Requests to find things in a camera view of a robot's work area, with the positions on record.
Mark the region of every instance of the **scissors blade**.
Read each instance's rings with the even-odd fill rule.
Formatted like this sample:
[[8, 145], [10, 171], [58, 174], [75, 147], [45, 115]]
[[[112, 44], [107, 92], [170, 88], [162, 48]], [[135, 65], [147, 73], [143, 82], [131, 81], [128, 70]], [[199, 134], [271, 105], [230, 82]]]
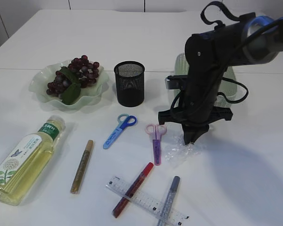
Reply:
[[113, 144], [113, 142], [119, 137], [119, 135], [121, 135], [121, 133], [123, 132], [122, 129], [120, 128], [116, 128], [111, 135], [108, 137], [108, 139], [106, 140], [106, 142], [103, 145], [104, 149], [108, 149], [110, 148], [110, 146]]

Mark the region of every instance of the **transparent ruler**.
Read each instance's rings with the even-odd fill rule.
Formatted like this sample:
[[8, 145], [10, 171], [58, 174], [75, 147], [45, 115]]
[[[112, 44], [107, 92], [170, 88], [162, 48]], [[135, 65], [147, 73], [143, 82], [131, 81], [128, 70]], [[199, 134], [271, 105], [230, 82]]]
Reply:
[[140, 190], [137, 190], [134, 193], [134, 196], [132, 198], [129, 198], [128, 196], [125, 195], [125, 193], [129, 189], [130, 186], [131, 186], [130, 183], [127, 183], [126, 181], [118, 177], [113, 177], [106, 184], [106, 187], [112, 192], [128, 199], [130, 202], [134, 203], [135, 205], [149, 212], [150, 214], [155, 216], [157, 219], [161, 219], [168, 225], [181, 226], [189, 218], [189, 216], [184, 215], [172, 208], [170, 210], [168, 218], [165, 219], [162, 214], [163, 209], [164, 209], [163, 202], [151, 197], [150, 195]]

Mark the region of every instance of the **glitter pen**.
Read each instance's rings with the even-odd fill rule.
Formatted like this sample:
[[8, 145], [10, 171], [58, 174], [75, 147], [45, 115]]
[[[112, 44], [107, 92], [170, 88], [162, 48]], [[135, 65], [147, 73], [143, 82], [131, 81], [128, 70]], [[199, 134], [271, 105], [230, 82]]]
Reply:
[[70, 193], [72, 193], [72, 194], [78, 194], [79, 193], [79, 189], [80, 189], [80, 186], [81, 186], [81, 183], [82, 183], [82, 179], [83, 179], [86, 167], [88, 165], [88, 160], [89, 160], [89, 157], [92, 153], [92, 147], [93, 147], [93, 141], [89, 140], [87, 145], [86, 145], [85, 151], [83, 153], [80, 165], [77, 168], [75, 179], [74, 179], [72, 186], [71, 186]]
[[[149, 162], [148, 165], [145, 167], [145, 169], [140, 173], [138, 178], [133, 182], [133, 184], [130, 186], [128, 191], [126, 192], [126, 196], [129, 198], [132, 198], [134, 193], [137, 191], [137, 189], [141, 186], [147, 175], [150, 173], [151, 169], [153, 168], [153, 163]], [[129, 200], [126, 198], [122, 198], [121, 201], [117, 204], [117, 206], [113, 209], [112, 215], [117, 218], [123, 209], [126, 207], [128, 204]]]
[[[165, 220], [168, 220], [169, 213], [171, 211], [172, 204], [173, 204], [173, 201], [174, 201], [177, 189], [178, 189], [179, 181], [180, 181], [179, 176], [175, 176], [173, 179], [172, 185], [170, 187], [169, 193], [167, 195], [164, 207], [161, 212], [161, 217], [163, 217]], [[165, 225], [164, 221], [162, 220], [158, 221], [157, 226], [164, 226], [164, 225]]]

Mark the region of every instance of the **red marker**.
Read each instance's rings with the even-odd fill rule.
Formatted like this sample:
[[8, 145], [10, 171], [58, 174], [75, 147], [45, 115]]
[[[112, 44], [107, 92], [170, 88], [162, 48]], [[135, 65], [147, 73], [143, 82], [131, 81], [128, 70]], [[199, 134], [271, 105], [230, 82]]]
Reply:
[[[143, 181], [145, 180], [145, 178], [147, 177], [147, 175], [150, 173], [151, 169], [153, 168], [153, 163], [149, 162], [148, 165], [146, 166], [146, 168], [140, 173], [140, 175], [138, 176], [138, 178], [133, 182], [133, 184], [130, 186], [130, 188], [128, 189], [128, 191], [126, 192], [126, 196], [128, 196], [129, 198], [132, 198], [134, 193], [137, 191], [137, 189], [141, 186], [141, 184], [143, 183]], [[113, 209], [112, 214], [115, 218], [117, 218], [121, 212], [123, 211], [123, 209], [126, 207], [126, 205], [128, 204], [129, 200], [126, 198], [122, 198], [121, 201], [119, 201], [119, 203], [117, 204], [117, 206]]]

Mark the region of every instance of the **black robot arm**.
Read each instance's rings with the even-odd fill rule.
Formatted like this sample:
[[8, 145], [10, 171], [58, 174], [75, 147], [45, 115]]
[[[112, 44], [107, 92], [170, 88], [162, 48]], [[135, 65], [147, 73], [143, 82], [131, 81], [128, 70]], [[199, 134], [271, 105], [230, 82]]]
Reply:
[[[205, 10], [210, 5], [218, 6], [223, 13], [238, 23], [225, 26], [220, 20], [210, 22]], [[168, 76], [167, 89], [180, 89], [170, 110], [159, 112], [158, 121], [180, 123], [184, 142], [194, 143], [209, 129], [209, 124], [220, 119], [230, 121], [230, 108], [214, 106], [216, 97], [222, 95], [233, 104], [240, 103], [247, 95], [247, 88], [236, 81], [223, 78], [229, 66], [265, 64], [283, 51], [283, 17], [274, 21], [267, 16], [256, 17], [249, 13], [235, 17], [226, 6], [214, 1], [201, 13], [206, 24], [217, 23], [213, 31], [193, 34], [185, 44], [185, 57], [189, 64], [187, 75]], [[221, 80], [233, 82], [246, 89], [243, 98], [230, 101], [218, 92]]]

